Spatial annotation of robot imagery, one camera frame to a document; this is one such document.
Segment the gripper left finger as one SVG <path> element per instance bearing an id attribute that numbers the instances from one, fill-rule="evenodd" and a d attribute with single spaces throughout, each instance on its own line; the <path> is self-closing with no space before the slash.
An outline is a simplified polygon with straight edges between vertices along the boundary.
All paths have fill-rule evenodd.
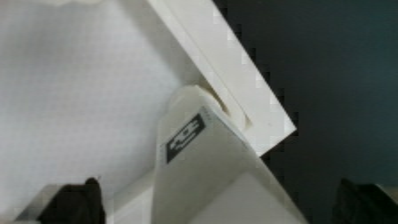
<path id="1" fill-rule="evenodd" d="M 49 200 L 44 191 L 23 209 L 14 222 L 35 224 L 106 224 L 101 185 L 90 177 L 81 184 L 65 184 Z"/>

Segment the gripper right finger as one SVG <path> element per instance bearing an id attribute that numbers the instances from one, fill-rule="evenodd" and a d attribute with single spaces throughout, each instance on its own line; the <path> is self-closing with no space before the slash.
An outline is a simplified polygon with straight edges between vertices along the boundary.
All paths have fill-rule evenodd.
<path id="1" fill-rule="evenodd" d="M 398 185 L 342 179 L 332 206 L 332 224 L 398 224 Z"/>

